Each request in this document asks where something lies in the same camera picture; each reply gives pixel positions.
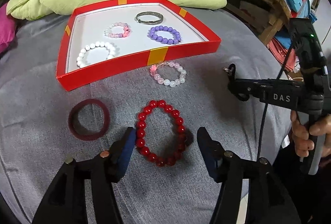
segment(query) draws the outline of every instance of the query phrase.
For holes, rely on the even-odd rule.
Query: purple beaded bracelet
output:
[[[174,38],[173,39],[167,39],[167,38],[163,38],[162,36],[158,36],[157,34],[155,34],[156,31],[167,31],[169,33],[172,33]],[[180,42],[182,39],[180,37],[180,33],[178,31],[176,31],[175,29],[171,28],[171,27],[167,27],[167,26],[156,26],[156,27],[151,27],[151,29],[149,30],[149,37],[151,37],[153,40],[156,40],[157,42],[161,42],[163,44],[169,44],[169,45],[176,45],[178,44],[178,42]]]

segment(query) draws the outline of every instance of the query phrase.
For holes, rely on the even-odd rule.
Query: metal bracelet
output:
[[[159,20],[144,21],[144,20],[138,19],[138,17],[141,17],[141,16],[155,16],[155,17],[158,17]],[[160,13],[157,13],[157,12],[142,12],[142,13],[139,13],[138,15],[136,15],[135,20],[138,21],[139,23],[146,24],[146,25],[157,25],[157,24],[162,23],[163,15],[161,15]]]

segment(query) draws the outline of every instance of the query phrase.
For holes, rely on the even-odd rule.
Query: silver bolt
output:
[[[64,160],[64,162],[65,162],[66,164],[70,164],[70,163],[72,163],[72,162],[73,162],[73,157],[67,157],[67,158]]]
[[[223,68],[223,71],[224,71],[224,72],[227,72],[227,73],[231,73],[231,72],[232,72],[232,70],[230,70],[230,69],[228,69],[228,68]]]
[[[262,164],[268,164],[268,160],[266,158],[260,158],[259,162]]]
[[[107,158],[108,156],[109,156],[109,151],[102,151],[100,153],[100,157],[102,157],[102,158]]]
[[[233,157],[233,152],[232,151],[229,151],[229,150],[226,150],[224,152],[224,156],[226,156],[228,158],[232,158]]]

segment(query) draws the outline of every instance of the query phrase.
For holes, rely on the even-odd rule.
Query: person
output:
[[[331,222],[331,115],[327,115],[308,129],[300,123],[295,111],[291,112],[292,142],[279,151],[274,162],[276,174],[287,188],[302,223],[324,224]],[[300,157],[307,157],[314,149],[308,139],[326,134],[322,158],[316,175],[300,171]]]

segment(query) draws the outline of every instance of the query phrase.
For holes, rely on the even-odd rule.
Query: red bead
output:
[[[174,166],[175,163],[176,163],[176,159],[175,159],[174,157],[169,157],[169,158],[167,159],[167,165],[168,165],[168,166]]]
[[[179,117],[179,111],[177,109],[171,111],[171,115],[173,118],[178,118]]]
[[[152,108],[150,106],[146,106],[143,111],[146,115],[149,115],[152,112]]]
[[[178,117],[178,118],[175,119],[175,123],[176,123],[177,125],[183,125],[184,120],[183,120],[181,117]]]
[[[178,128],[177,128],[177,132],[178,132],[178,133],[185,132],[185,127],[184,127],[183,125],[178,126]]]
[[[160,157],[156,161],[156,166],[158,166],[158,167],[163,167],[163,166],[165,166],[165,164],[166,164],[166,160],[164,158]]]
[[[137,147],[143,147],[145,145],[145,140],[143,139],[143,138],[138,138],[137,140],[136,140],[136,146]]]
[[[142,121],[142,120],[138,121],[137,128],[139,128],[139,129],[146,128],[146,122],[145,121]]]
[[[178,141],[179,142],[185,142],[186,141],[186,134],[184,134],[184,133],[178,134]]]
[[[180,143],[180,144],[178,145],[178,151],[179,151],[179,152],[183,152],[183,151],[185,151],[185,148],[186,148],[186,145],[185,145],[184,143]]]
[[[158,106],[158,103],[155,100],[151,100],[148,105],[154,109]]]
[[[158,107],[163,108],[163,107],[165,107],[165,105],[166,105],[165,100],[159,100],[158,101]]]
[[[150,161],[150,162],[156,162],[158,160],[158,156],[154,153],[150,153],[147,157],[147,159]]]
[[[172,110],[173,110],[173,107],[172,107],[171,105],[166,105],[166,106],[164,107],[164,111],[165,111],[166,113],[170,113]]]
[[[139,119],[139,120],[145,120],[145,119],[146,119],[146,114],[143,113],[143,112],[142,112],[142,113],[139,113],[139,114],[138,114],[138,119]]]
[[[143,138],[145,135],[146,135],[146,133],[145,133],[145,130],[144,129],[138,129],[136,131],[136,137],[137,138]]]
[[[150,153],[150,151],[147,146],[144,146],[140,149],[140,154],[142,154],[145,157],[147,157],[149,155],[149,153]]]
[[[175,158],[176,160],[179,160],[179,159],[182,158],[183,155],[182,155],[181,152],[176,151],[176,152],[173,154],[173,156],[174,156],[174,158]]]

